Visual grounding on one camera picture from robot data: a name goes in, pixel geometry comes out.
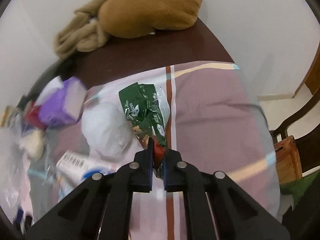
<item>white wall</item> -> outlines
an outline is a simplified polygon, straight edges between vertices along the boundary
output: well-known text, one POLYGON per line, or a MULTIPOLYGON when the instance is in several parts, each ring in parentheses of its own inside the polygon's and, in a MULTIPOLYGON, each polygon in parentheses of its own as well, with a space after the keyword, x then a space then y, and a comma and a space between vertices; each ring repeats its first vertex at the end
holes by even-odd
POLYGON ((320 41, 320 25, 305 0, 204 0, 199 17, 256 95, 294 93, 320 41))
MULTIPOLYGON (((87 1, 11 1, 0 18, 0 111, 16 104, 57 60, 54 35, 87 1)), ((204 0, 199 16, 259 95, 293 93, 320 40, 319 24, 304 0, 204 0)))

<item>brown stuffed animal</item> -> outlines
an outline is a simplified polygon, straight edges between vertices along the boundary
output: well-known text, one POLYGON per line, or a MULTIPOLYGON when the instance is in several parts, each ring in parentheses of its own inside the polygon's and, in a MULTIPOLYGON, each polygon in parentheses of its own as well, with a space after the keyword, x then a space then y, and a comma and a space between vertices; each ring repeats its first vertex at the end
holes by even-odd
POLYGON ((202 0, 93 0, 75 10, 76 16, 55 38, 61 58, 76 50, 93 51, 110 35, 137 38, 160 30, 183 30, 197 20, 202 0), (98 15, 98 21, 90 19, 98 15))

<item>purple box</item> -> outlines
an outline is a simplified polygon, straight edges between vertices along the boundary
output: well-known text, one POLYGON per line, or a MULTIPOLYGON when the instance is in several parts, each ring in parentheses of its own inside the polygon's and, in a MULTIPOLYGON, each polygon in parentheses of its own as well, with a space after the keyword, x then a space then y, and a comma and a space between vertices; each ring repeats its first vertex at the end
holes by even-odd
POLYGON ((39 120, 49 127, 73 124, 79 120, 87 89, 76 77, 65 80, 63 86, 40 108, 39 120))

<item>brown table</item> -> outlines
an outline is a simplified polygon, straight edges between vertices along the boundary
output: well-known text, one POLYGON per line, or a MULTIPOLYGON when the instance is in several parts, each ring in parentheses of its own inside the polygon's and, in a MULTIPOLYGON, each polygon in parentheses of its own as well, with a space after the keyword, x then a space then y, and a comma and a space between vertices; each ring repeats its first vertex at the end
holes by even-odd
POLYGON ((103 48, 77 54, 75 76, 87 88, 158 67, 197 60, 233 62, 232 58, 198 19, 183 31, 157 31, 136 39, 113 37, 103 48))

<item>white plastic bag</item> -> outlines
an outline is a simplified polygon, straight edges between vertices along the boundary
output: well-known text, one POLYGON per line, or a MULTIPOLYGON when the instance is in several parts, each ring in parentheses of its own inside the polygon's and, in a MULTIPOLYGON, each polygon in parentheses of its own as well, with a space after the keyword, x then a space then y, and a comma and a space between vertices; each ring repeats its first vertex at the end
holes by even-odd
POLYGON ((9 128, 0 129, 0 206, 10 221, 17 215, 20 205, 20 178, 23 170, 23 152, 9 128))
POLYGON ((124 114, 108 102, 86 108, 81 120, 81 130, 89 146, 108 161, 122 158, 122 151, 133 138, 130 126, 124 114))

